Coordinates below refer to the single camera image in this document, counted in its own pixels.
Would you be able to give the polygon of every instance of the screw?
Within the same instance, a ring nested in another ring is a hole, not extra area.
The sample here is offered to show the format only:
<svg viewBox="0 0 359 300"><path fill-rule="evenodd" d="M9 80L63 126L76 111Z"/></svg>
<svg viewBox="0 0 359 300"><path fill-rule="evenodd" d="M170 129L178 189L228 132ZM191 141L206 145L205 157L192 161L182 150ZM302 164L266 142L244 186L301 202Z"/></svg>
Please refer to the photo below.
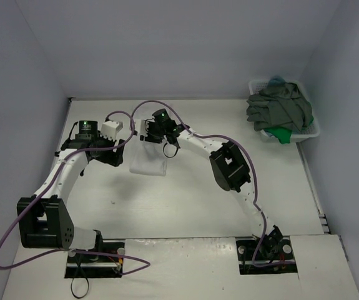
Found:
<svg viewBox="0 0 359 300"><path fill-rule="evenodd" d="M240 246L239 248L237 248L237 252L239 252L240 255L243 255L245 251L246 251L245 246Z"/></svg>
<svg viewBox="0 0 359 300"><path fill-rule="evenodd" d="M125 255L125 249L122 248L122 247L121 247L121 248L118 248L118 249L117 249L117 254L118 254L118 255Z"/></svg>
<svg viewBox="0 0 359 300"><path fill-rule="evenodd" d="M282 250L283 250L284 253L286 253L286 254L292 253L292 247L290 247L290 245L283 245Z"/></svg>

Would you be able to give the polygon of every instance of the black base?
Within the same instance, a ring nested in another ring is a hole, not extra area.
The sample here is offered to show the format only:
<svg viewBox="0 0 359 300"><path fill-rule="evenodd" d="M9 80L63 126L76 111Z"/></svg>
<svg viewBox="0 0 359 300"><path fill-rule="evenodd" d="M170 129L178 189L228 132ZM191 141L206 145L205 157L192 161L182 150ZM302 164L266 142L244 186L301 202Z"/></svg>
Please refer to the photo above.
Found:
<svg viewBox="0 0 359 300"><path fill-rule="evenodd" d="M269 261L292 261L294 260L293 251L287 254L283 251L283 246L289 245L290 240L283 238L278 245L278 252L271 255L270 257L265 257L262 253L258 252L255 258L256 264L268 263ZM283 264L279 266L268 266L268 267L255 267L252 264L253 253L257 247L257 241L251 238L238 239L236 240L237 246L237 258L239 261L239 273L240 275L257 275L257 274L283 274L283 273L297 273L296 264ZM244 247L245 252L243 254L239 253L239 247Z"/></svg>
<svg viewBox="0 0 359 300"><path fill-rule="evenodd" d="M124 241L103 241L101 252L117 254L118 248L125 248ZM118 258L111 258L114 262L118 262ZM120 272L116 268L116 264L107 256L95 257L92 255L82 255L81 268L84 270L87 278L121 278ZM66 274L64 278L84 278L81 272L76 272L76 258L68 256Z"/></svg>

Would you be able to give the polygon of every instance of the black mounting bracket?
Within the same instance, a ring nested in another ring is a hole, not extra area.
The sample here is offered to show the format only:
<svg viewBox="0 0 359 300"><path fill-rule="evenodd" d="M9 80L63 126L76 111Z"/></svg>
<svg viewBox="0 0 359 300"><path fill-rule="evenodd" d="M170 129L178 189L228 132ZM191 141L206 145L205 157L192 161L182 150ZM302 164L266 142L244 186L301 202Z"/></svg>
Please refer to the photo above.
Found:
<svg viewBox="0 0 359 300"><path fill-rule="evenodd" d="M17 203L17 213L35 199L21 198ZM47 219L40 217L46 214ZM41 199L19 222L21 243L25 248L69 249L74 237L74 225L62 199L57 196Z"/></svg>
<svg viewBox="0 0 359 300"><path fill-rule="evenodd" d="M75 134L75 138L71 139L74 123L68 138L63 142L61 151L65 149L84 149L84 148L109 148L116 145L115 141L111 141L101 136L100 131L97 130L97 121L79 121L79 133ZM117 167L123 163L124 146L117 148L115 151L87 151L87 160L95 159L104 164Z"/></svg>
<svg viewBox="0 0 359 300"><path fill-rule="evenodd" d="M232 142L222 144L222 147L210 155L210 163L217 184L224 190L240 192L244 183L250 183L250 168L239 147Z"/></svg>

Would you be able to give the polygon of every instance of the laundry basket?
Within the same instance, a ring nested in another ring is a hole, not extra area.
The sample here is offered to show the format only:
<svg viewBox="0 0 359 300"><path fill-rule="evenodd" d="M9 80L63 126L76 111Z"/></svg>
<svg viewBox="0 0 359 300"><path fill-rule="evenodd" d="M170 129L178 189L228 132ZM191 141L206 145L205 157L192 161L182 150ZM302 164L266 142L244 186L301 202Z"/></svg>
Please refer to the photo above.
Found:
<svg viewBox="0 0 359 300"><path fill-rule="evenodd" d="M248 88L250 89L250 95L258 94L259 91L265 89L268 86L269 79L258 79L252 80L248 83ZM288 83L294 83L298 86L300 92L303 94L305 99L310 102L308 98L307 92L302 83L298 82L297 80L289 80ZM303 130L301 133L292 133L290 137L291 143L299 143L309 138L315 138L319 136L320 129L318 125L317 116L313 113L314 121ZM260 131L261 140L264 142L278 142L278 139L270 133L265 132L265 130Z"/></svg>

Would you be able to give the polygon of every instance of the green cloth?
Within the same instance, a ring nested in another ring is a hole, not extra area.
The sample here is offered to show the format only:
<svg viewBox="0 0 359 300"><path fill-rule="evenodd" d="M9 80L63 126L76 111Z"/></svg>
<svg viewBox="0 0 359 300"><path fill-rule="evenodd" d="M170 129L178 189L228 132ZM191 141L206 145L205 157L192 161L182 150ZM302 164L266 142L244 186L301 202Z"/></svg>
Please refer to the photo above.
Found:
<svg viewBox="0 0 359 300"><path fill-rule="evenodd" d="M271 127L265 128L264 130L275 136L281 144L290 144L290 137L292 136L291 130L282 127Z"/></svg>

